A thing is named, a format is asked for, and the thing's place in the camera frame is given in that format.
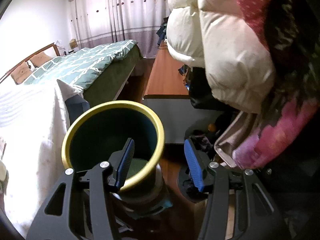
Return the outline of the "left brown pillow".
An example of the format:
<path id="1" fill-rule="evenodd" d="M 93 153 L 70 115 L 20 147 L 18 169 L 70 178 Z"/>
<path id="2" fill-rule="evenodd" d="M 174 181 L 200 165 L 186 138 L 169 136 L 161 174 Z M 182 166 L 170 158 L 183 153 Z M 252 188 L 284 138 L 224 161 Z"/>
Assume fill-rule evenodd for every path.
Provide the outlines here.
<path id="1" fill-rule="evenodd" d="M 15 68 L 11 73 L 12 79 L 17 85 L 21 84 L 26 78 L 31 75 L 32 71 L 26 62 L 23 62 Z"/>

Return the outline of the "yellow rim trash bin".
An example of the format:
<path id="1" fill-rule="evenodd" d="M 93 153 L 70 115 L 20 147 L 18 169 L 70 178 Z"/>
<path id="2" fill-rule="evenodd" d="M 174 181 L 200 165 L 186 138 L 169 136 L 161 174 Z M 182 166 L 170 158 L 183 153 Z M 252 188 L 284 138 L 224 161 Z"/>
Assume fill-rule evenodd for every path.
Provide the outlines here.
<path id="1" fill-rule="evenodd" d="M 135 142 L 134 158 L 146 160 L 120 189 L 130 190 L 153 174 L 164 150 L 163 124 L 152 109 L 141 103 L 110 101 L 76 118 L 62 143 L 63 166 L 75 171 L 89 170 L 121 150 L 129 138 Z"/>

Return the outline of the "pink striped curtain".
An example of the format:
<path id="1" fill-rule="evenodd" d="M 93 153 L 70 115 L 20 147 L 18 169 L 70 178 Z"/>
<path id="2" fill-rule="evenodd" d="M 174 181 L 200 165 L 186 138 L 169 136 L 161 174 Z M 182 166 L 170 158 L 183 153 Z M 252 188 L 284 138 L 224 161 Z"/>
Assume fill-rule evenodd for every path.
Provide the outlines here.
<path id="1" fill-rule="evenodd" d="M 67 0 L 70 38 L 80 48 L 135 40 L 145 58 L 154 58 L 168 0 Z"/>

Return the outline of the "white floral tablecloth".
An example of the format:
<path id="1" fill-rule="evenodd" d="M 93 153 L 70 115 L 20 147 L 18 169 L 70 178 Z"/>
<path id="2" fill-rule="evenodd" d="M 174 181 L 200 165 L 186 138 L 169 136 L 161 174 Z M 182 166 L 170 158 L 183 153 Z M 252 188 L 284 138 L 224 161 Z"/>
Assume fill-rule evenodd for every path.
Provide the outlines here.
<path id="1" fill-rule="evenodd" d="M 75 95 L 82 94 L 60 80 L 1 87 L 4 212 L 23 237 L 64 171 L 61 148 L 70 126 L 65 101 Z"/>

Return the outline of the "bed with green plaid duvet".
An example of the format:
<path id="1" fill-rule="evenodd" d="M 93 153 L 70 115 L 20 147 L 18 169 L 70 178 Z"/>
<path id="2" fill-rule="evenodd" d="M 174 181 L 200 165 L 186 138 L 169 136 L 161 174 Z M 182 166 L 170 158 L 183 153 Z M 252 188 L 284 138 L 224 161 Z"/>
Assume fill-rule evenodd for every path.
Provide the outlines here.
<path id="1" fill-rule="evenodd" d="M 36 67 L 23 84 L 61 80 L 80 91 L 94 107 L 117 99 L 141 58 L 135 40 L 101 44 L 49 60 Z"/>

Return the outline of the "tissue box on far nightstand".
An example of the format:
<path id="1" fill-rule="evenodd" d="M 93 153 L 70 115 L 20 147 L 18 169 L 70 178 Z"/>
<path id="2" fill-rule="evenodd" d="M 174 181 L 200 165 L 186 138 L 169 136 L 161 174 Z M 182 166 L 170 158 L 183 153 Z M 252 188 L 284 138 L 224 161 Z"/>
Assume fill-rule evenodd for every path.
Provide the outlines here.
<path id="1" fill-rule="evenodd" d="M 71 39 L 70 42 L 69 42 L 69 46 L 71 49 L 75 49 L 77 46 L 78 46 L 78 43 L 76 41 L 76 39 Z"/>

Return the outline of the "wooden desk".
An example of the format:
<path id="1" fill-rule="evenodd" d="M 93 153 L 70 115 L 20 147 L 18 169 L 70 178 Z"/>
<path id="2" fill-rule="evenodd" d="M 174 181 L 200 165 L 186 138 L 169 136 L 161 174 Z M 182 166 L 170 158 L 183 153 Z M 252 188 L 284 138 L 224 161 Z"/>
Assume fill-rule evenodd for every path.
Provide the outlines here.
<path id="1" fill-rule="evenodd" d="M 189 99 L 189 92 L 183 83 L 179 69 L 183 63 L 169 53 L 167 44 L 159 46 L 150 73 L 143 99 Z"/>

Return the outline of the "brown pillow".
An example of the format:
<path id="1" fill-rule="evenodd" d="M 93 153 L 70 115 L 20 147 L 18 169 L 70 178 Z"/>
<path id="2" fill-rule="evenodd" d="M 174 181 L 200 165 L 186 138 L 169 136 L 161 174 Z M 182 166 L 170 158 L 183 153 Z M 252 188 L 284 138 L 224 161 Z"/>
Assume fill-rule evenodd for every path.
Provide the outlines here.
<path id="1" fill-rule="evenodd" d="M 26 78 L 31 75 L 32 71 L 26 62 L 23 62 L 15 68 L 11 73 L 12 79 L 17 85 L 21 84 Z"/>
<path id="2" fill-rule="evenodd" d="M 48 56 L 44 51 L 32 56 L 29 60 L 33 64 L 34 67 L 40 67 L 53 58 Z"/>

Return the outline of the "right brown pillow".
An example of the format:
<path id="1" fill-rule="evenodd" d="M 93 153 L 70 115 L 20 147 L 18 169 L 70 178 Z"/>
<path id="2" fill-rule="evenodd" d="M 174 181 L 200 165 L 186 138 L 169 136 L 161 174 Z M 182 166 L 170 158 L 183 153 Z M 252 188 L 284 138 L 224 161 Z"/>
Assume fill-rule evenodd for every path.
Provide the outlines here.
<path id="1" fill-rule="evenodd" d="M 40 67 L 53 58 L 48 56 L 44 51 L 32 56 L 29 60 L 33 64 L 34 67 Z"/>

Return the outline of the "pink floral garment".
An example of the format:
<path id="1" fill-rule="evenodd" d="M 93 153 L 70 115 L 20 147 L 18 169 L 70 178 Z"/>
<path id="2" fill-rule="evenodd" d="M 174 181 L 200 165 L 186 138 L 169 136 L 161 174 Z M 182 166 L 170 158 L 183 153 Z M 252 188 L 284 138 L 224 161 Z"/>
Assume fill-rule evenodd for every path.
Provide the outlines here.
<path id="1" fill-rule="evenodd" d="M 317 110 L 318 100 L 305 100 L 298 107 L 294 98 L 268 119 L 241 111 L 217 139 L 214 149 L 231 168 L 263 167 L 293 143 Z"/>

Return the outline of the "wooden headboard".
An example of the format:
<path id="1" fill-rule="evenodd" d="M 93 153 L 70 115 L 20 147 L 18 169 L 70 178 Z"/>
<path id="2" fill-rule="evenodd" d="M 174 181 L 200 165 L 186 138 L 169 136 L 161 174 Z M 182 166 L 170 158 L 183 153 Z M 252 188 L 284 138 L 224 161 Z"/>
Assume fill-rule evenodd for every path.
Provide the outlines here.
<path id="1" fill-rule="evenodd" d="M 43 52 L 47 49 L 53 48 L 55 51 L 56 56 L 60 56 L 60 52 L 58 50 L 58 47 L 55 43 L 51 43 L 39 50 L 37 50 L 36 52 L 32 53 L 31 55 L 29 55 L 28 57 L 26 57 L 25 59 L 23 59 L 22 61 L 20 61 L 18 64 L 16 64 L 14 67 L 12 67 L 9 71 L 7 71 L 0 79 L 0 83 L 2 83 L 17 67 L 19 67 L 22 63 L 27 62 L 28 60 L 30 60 L 33 56 L 39 54 L 40 52 Z"/>

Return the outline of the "cream puffer jacket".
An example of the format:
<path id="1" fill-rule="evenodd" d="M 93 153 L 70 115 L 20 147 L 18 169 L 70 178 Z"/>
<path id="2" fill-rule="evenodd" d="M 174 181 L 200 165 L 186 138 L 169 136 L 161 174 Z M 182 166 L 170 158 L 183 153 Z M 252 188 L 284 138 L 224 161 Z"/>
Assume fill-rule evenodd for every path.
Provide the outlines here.
<path id="1" fill-rule="evenodd" d="M 267 49 L 236 0 L 168 0 L 171 56 L 205 70 L 212 96 L 246 113 L 261 112 L 274 82 Z"/>

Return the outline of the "dark clothes pile on desk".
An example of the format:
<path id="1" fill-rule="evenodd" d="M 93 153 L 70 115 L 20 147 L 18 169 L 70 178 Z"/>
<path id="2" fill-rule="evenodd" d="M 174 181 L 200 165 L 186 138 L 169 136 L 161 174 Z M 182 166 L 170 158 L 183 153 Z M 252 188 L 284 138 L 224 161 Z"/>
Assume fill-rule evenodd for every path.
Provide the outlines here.
<path id="1" fill-rule="evenodd" d="M 167 23 L 168 23 L 168 17 L 163 18 L 163 23 L 161 24 L 160 28 L 156 32 L 158 36 L 158 42 L 157 44 L 160 46 L 161 42 L 166 39 L 167 36 Z"/>

